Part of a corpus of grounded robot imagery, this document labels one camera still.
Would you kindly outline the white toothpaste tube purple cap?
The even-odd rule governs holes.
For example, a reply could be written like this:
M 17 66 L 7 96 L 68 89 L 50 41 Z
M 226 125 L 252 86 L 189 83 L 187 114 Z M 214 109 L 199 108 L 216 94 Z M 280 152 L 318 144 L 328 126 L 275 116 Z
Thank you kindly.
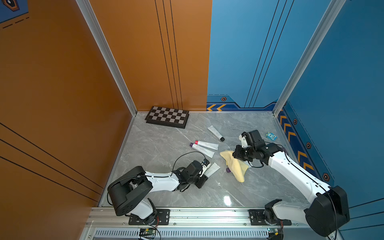
M 207 178 L 210 178 L 214 173 L 216 173 L 218 170 L 220 169 L 220 166 L 217 165 L 216 163 L 213 163 L 212 165 L 210 165 L 209 168 L 207 168 L 207 170 L 205 171 L 204 173 L 204 176 L 206 176 Z

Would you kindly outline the yellow cleaning cloth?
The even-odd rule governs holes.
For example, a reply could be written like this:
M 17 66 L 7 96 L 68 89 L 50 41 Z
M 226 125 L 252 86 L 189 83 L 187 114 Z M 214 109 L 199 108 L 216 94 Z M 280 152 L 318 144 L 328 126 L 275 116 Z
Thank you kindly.
M 240 183 L 245 182 L 245 173 L 250 168 L 250 166 L 243 161 L 236 159 L 233 156 L 234 151 L 224 151 L 220 152 L 221 157 L 226 161 L 226 165 L 235 176 L 236 180 Z

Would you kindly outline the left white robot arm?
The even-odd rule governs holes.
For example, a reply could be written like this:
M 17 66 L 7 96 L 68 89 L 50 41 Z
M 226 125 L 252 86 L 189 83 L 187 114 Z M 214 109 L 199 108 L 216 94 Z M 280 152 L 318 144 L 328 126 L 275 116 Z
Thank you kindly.
M 151 173 L 137 166 L 108 186 L 111 205 L 118 217 L 130 215 L 144 224 L 153 224 L 159 219 L 159 212 L 147 195 L 160 191 L 182 193 L 192 185 L 200 189 L 209 178 L 206 171 L 211 166 L 204 159 L 166 174 Z

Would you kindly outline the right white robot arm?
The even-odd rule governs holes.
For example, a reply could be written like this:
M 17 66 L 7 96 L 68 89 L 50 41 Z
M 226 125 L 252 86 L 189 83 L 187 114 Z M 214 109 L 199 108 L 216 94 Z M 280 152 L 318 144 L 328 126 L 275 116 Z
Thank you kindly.
M 339 186 L 331 187 L 310 175 L 288 157 L 284 148 L 270 143 L 243 148 L 237 145 L 232 156 L 251 162 L 260 161 L 284 176 L 307 199 L 307 205 L 286 203 L 276 199 L 265 205 L 264 219 L 269 225 L 280 225 L 283 220 L 299 222 L 322 237 L 337 237 L 339 227 L 350 221 L 347 193 Z

